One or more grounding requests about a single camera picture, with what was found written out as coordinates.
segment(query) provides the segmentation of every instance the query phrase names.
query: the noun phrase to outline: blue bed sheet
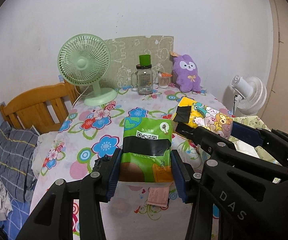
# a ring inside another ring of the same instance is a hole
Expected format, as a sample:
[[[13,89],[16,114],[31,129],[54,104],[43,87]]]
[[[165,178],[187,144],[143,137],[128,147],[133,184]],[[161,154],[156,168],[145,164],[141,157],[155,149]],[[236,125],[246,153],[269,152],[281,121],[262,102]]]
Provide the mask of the blue bed sheet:
[[[4,226],[3,230],[7,234],[8,240],[15,240],[21,229],[21,225],[24,225],[29,216],[31,203],[18,201],[19,209],[15,200],[12,199],[11,203],[13,211],[8,214],[6,221],[0,221],[0,227]]]

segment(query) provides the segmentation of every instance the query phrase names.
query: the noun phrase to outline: glass jar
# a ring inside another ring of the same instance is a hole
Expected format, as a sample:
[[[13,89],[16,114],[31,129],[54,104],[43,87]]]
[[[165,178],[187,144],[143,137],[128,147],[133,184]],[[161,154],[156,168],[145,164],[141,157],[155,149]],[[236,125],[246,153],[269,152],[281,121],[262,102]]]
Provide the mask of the glass jar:
[[[132,87],[137,88],[139,95],[149,95],[153,93],[153,72],[152,65],[136,65],[137,71],[131,75]]]

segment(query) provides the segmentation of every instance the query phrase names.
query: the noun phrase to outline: blue gripper pad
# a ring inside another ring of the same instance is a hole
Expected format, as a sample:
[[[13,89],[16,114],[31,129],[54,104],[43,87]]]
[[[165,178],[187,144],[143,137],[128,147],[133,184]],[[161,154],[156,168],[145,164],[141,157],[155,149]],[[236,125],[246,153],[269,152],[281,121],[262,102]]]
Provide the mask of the blue gripper pad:
[[[186,184],[190,181],[190,177],[179,153],[176,150],[171,151],[171,168],[177,193],[182,201],[186,203],[188,201]]]
[[[259,130],[235,121],[233,122],[231,135],[253,147],[263,145],[263,139]]]
[[[119,150],[116,161],[114,163],[111,175],[109,176],[109,180],[108,180],[108,189],[107,189],[107,193],[106,193],[106,197],[108,198],[108,200],[111,199],[111,197],[114,196],[115,193],[115,189],[117,186],[117,182],[118,182],[118,177],[120,174],[120,164],[121,164],[121,157],[122,157],[122,149],[116,149]]]

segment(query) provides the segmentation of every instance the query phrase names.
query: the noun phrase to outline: jar handle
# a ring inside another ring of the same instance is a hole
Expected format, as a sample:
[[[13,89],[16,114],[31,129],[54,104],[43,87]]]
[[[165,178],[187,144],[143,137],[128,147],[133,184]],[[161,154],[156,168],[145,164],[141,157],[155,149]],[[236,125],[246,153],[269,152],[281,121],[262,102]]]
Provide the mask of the jar handle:
[[[134,81],[134,78],[133,78],[134,75],[135,75],[135,77],[136,77],[136,82],[135,82],[135,83],[133,83],[133,81]],[[134,88],[137,87],[137,71],[134,72],[134,73],[132,73],[132,75],[131,75],[131,85],[132,85],[132,87],[134,87]]]

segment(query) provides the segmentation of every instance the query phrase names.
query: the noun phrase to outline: fan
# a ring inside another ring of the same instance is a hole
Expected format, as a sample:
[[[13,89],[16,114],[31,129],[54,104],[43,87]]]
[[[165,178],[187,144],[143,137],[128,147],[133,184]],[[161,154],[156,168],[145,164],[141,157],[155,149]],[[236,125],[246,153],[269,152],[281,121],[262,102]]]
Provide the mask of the fan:
[[[117,92],[112,88],[100,88],[99,80],[108,71],[111,56],[106,43],[91,34],[70,38],[58,54],[58,70],[64,79],[75,86],[93,85],[84,104],[99,106],[112,101]]]
[[[237,108],[242,114],[255,114],[264,105],[266,100],[266,87],[257,77],[248,77],[243,79],[242,76],[236,75],[231,86],[240,94],[236,100]]]

